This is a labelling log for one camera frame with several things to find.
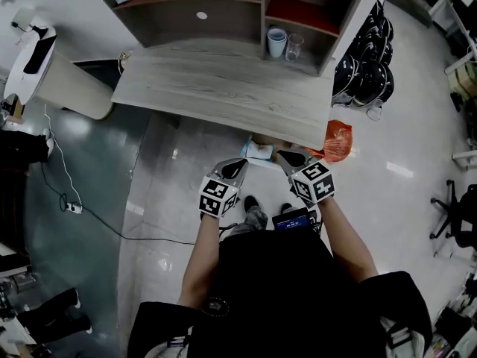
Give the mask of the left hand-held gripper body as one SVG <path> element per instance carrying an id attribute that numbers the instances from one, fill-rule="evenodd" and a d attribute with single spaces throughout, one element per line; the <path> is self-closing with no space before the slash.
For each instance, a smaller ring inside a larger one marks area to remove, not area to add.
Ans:
<path id="1" fill-rule="evenodd" d="M 201 215 L 222 218 L 234 208 L 249 162 L 232 158 L 217 163 L 200 185 L 198 208 Z"/>

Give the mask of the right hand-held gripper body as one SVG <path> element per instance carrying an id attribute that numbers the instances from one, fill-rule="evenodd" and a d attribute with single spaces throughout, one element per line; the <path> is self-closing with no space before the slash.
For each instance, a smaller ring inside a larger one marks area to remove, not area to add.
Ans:
<path id="1" fill-rule="evenodd" d="M 277 152 L 277 161 L 288 178 L 291 191 L 308 208 L 334 195 L 332 173 L 324 159 L 318 159 L 304 149 L 288 148 Z"/>

